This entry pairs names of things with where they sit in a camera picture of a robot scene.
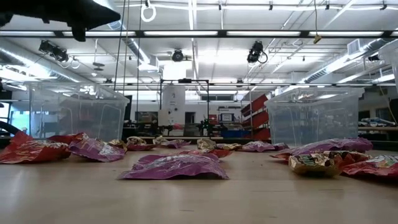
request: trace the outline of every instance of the table surface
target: table surface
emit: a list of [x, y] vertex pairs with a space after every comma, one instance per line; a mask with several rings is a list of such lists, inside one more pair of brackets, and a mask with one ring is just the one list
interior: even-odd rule
[[[116, 180], [138, 158], [112, 163], [79, 157], [48, 164], [1, 165], [1, 224], [395, 223], [398, 188], [338, 176], [295, 175], [269, 153], [223, 159], [230, 180]], [[373, 151], [372, 155], [397, 154]]]

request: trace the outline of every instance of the wall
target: wall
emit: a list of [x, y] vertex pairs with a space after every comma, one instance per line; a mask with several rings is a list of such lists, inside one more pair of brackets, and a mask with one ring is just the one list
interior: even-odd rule
[[376, 91], [376, 88], [373, 88], [373, 90], [365, 91], [364, 99], [359, 100], [359, 111], [369, 110], [371, 117], [376, 117], [376, 109], [388, 107], [388, 99], [398, 98], [398, 93], [396, 87], [389, 87], [387, 95], [383, 97], [379, 94], [379, 91]]
[[[218, 114], [219, 106], [241, 106], [240, 103], [210, 103], [210, 114]], [[159, 105], [158, 103], [139, 103], [138, 111], [158, 111]], [[133, 102], [131, 106], [131, 115], [130, 119], [134, 121], [135, 113], [137, 111], [137, 105]], [[205, 118], [207, 118], [207, 104], [206, 103], [186, 103], [185, 104], [185, 112], [195, 112], [195, 123], [200, 123]], [[229, 110], [228, 112], [223, 113], [233, 113], [235, 117], [241, 117], [240, 110]]]

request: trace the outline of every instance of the red storage rack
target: red storage rack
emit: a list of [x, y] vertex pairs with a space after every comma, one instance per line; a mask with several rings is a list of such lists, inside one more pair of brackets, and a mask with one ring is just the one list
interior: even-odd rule
[[242, 116], [248, 117], [242, 122], [242, 127], [245, 130], [251, 130], [252, 134], [245, 136], [245, 138], [253, 138], [256, 140], [268, 140], [271, 135], [268, 128], [269, 116], [266, 111], [264, 103], [268, 100], [265, 94], [252, 101], [251, 104], [246, 105], [242, 110]]

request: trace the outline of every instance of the security camera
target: security camera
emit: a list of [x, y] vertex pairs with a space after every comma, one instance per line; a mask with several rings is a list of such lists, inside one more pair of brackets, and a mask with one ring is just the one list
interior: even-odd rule
[[184, 60], [184, 54], [182, 53], [182, 50], [174, 50], [172, 60], [173, 62], [181, 62], [182, 60]]

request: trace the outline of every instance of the ceiling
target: ceiling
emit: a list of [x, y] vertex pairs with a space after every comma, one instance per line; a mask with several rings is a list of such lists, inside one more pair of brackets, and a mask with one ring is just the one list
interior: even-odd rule
[[[150, 1], [156, 8], [156, 16], [151, 22], [141, 20], [140, 7], [145, 1], [122, 1], [110, 0], [116, 10], [124, 14], [123, 24], [129, 30], [315, 30], [315, 11], [312, 0], [273, 0], [273, 10], [267, 10], [268, 1], [255, 0], [222, 0], [223, 10], [218, 10], [218, 0], [197, 0], [196, 10], [193, 9], [193, 20], [190, 22], [190, 11], [188, 3], [191, 0], [172, 1]], [[124, 2], [131, 7], [123, 7]], [[326, 3], [331, 9], [325, 10]], [[344, 9], [347, 4], [354, 4]], [[380, 10], [382, 1], [379, 0], [317, 0], [317, 27], [319, 30], [395, 30], [398, 28], [398, 1], [385, 1], [389, 6], [386, 10]], [[167, 7], [183, 7], [183, 9], [170, 9]], [[150, 10], [145, 11], [150, 17]], [[70, 28], [61, 22], [43, 24], [40, 19], [33, 19], [22, 16], [14, 16], [13, 20], [2, 29], [5, 30], [69, 30]], [[97, 27], [96, 30], [109, 30], [108, 26]], [[80, 63], [78, 68], [72, 68], [68, 63], [61, 64], [65, 69], [85, 77], [93, 82], [103, 83], [106, 78], [120, 83], [157, 82], [157, 72], [140, 72], [137, 69], [136, 57], [124, 42], [118, 38], [98, 39], [96, 58], [96, 40], [87, 39], [86, 42], [77, 42], [74, 39], [54, 38], [7, 38], [10, 41], [28, 51], [42, 55], [38, 48], [41, 40], [49, 40], [63, 49], [67, 49], [69, 56], [74, 56]], [[261, 40], [266, 48], [269, 61], [261, 66], [251, 68], [246, 61], [248, 51], [254, 41]], [[149, 55], [159, 58], [160, 66], [172, 63], [170, 53], [175, 49], [182, 49], [182, 52], [189, 57], [189, 61], [183, 62], [187, 68], [187, 77], [193, 78], [192, 70], [193, 47], [191, 38], [177, 39], [140, 39], [136, 40], [140, 48]], [[302, 77], [314, 68], [321, 67], [327, 61], [347, 51], [347, 44], [353, 39], [322, 39], [314, 44], [313, 39], [275, 39], [263, 38], [197, 38], [194, 40], [198, 52], [195, 56], [198, 61], [197, 78], [209, 79], [212, 82], [236, 82], [243, 78], [245, 82], [298, 82], [296, 76]], [[43, 60], [54, 59], [44, 55]], [[96, 62], [105, 64], [104, 71], [96, 72], [93, 76], [94, 59]], [[338, 77], [348, 77], [355, 73], [366, 70], [379, 62], [368, 62], [358, 60], [349, 67], [335, 71]], [[330, 83], [337, 82], [330, 75]], [[213, 87], [214, 89], [231, 89], [232, 87]], [[142, 90], [153, 90], [152, 87], [142, 85]]]

